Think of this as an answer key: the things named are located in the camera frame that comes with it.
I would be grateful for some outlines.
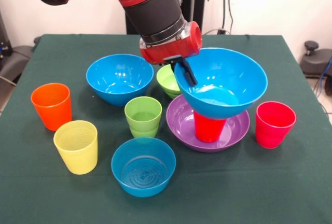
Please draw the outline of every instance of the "orange cup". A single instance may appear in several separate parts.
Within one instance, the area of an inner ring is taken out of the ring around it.
[[[40,86],[31,94],[31,102],[45,127],[51,131],[72,120],[70,90],[64,84]]]

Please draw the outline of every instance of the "green tablecloth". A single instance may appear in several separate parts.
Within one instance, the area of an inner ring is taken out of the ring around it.
[[[281,36],[204,37],[205,47],[249,55],[269,79],[248,110],[246,137],[220,153],[198,153],[175,138],[165,120],[170,99],[154,78],[147,94],[164,106],[157,137],[174,149],[177,168],[161,194],[126,194],[109,166],[116,148],[132,138],[123,108],[99,99],[85,74],[103,56],[140,55],[138,44],[138,36],[42,37],[0,117],[0,223],[332,223],[331,125]],[[90,174],[70,174],[30,102],[48,82],[67,84],[74,120],[98,128],[99,161]],[[289,104],[298,117],[275,150],[255,142],[255,108],[266,100]]]

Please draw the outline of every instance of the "purple bowl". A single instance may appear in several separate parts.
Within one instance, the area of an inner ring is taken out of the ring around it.
[[[250,118],[247,111],[227,119],[219,140],[204,143],[195,136],[193,110],[183,95],[176,97],[168,106],[166,120],[173,134],[183,144],[199,152],[213,153],[238,143],[248,132]]]

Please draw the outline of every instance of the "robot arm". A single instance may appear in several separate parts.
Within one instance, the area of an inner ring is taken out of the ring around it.
[[[49,5],[66,4],[69,0],[42,0]],[[187,22],[180,0],[119,0],[128,18],[141,36],[140,50],[151,64],[169,62],[169,57],[182,58],[198,54],[202,34],[196,22]]]

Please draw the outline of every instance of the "blue bowl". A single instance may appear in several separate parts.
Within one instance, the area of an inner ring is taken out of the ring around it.
[[[122,189],[135,197],[152,197],[168,185],[176,167],[171,147],[154,137],[123,143],[111,161],[112,173]]]
[[[207,118],[227,119],[238,115],[267,89],[268,79],[262,67],[239,52],[204,48],[186,60],[198,84],[190,87],[178,64],[175,77],[188,104]]]
[[[151,64],[131,54],[115,54],[101,58],[87,70],[88,84],[103,100],[116,105],[145,94],[154,76]]]

